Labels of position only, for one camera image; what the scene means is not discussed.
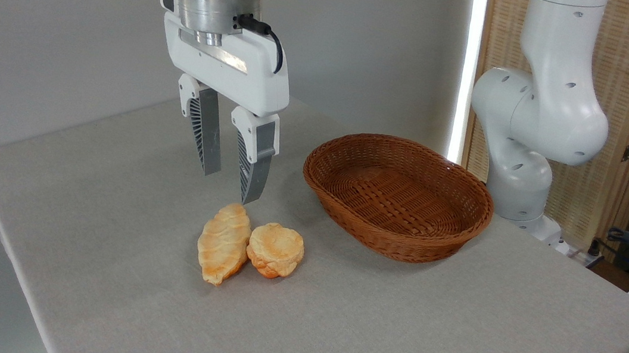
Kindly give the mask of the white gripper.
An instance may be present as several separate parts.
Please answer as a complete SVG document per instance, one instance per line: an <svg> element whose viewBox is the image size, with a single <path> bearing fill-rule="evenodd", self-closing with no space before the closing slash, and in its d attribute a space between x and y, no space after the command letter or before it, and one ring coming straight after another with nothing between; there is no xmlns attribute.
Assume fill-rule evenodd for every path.
<svg viewBox="0 0 629 353"><path fill-rule="evenodd" d="M203 174L222 168L219 95L239 106L231 122L237 131L242 204L258 200L271 159L279 154L280 117L289 104L286 53L270 36L239 29L210 46L182 25L179 0L160 0L170 60L184 72L179 79L183 117L190 119Z"/></svg>

